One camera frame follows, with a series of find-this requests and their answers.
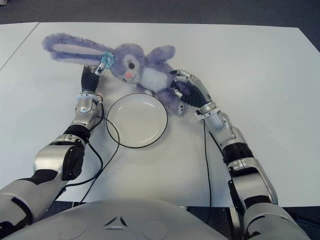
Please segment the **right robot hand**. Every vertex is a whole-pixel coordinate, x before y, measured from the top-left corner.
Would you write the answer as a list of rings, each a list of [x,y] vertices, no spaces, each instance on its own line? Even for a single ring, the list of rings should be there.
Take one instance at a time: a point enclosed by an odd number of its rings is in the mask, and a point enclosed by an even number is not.
[[[173,75],[170,88],[182,102],[196,108],[202,108],[213,102],[209,92],[195,75],[181,69],[172,70],[169,73]]]

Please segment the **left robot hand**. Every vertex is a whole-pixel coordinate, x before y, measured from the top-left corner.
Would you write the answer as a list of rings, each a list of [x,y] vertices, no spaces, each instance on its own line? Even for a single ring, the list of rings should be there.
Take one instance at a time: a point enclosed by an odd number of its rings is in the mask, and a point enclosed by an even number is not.
[[[98,65],[85,64],[81,74],[81,91],[95,93],[105,68],[106,63],[102,59]]]

